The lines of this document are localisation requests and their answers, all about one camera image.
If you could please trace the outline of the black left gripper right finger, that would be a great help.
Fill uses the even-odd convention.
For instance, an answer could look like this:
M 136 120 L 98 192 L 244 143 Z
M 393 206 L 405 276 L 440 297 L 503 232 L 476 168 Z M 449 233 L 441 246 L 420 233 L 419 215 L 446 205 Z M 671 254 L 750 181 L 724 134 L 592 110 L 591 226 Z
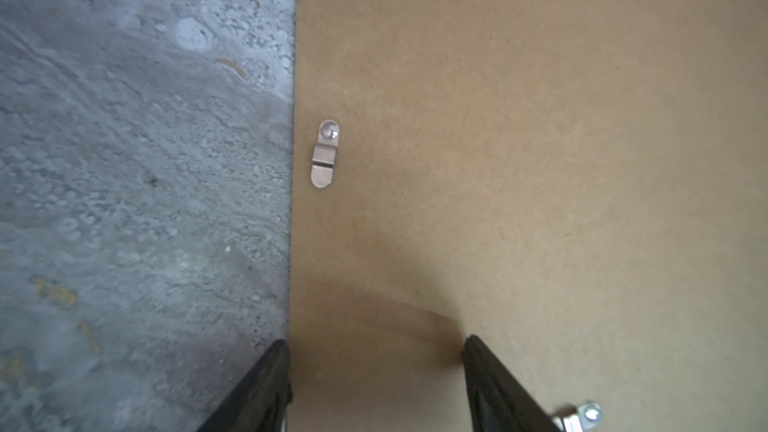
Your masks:
M 461 356 L 474 432 L 559 431 L 480 337 L 469 336 Z

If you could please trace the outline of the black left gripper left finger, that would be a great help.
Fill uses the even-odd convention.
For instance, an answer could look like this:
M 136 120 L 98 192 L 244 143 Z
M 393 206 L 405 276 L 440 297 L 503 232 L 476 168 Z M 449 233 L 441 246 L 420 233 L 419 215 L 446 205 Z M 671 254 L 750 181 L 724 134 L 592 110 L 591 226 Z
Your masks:
M 293 399 L 289 365 L 288 343 L 273 342 L 198 431 L 285 431 Z

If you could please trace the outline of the brown cardboard backing board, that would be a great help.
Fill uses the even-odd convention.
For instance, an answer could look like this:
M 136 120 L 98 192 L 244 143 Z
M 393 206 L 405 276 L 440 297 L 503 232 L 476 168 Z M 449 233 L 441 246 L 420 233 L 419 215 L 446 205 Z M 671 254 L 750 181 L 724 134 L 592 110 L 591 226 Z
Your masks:
M 767 0 L 298 0 L 293 431 L 767 427 Z M 340 126 L 332 183 L 310 181 Z

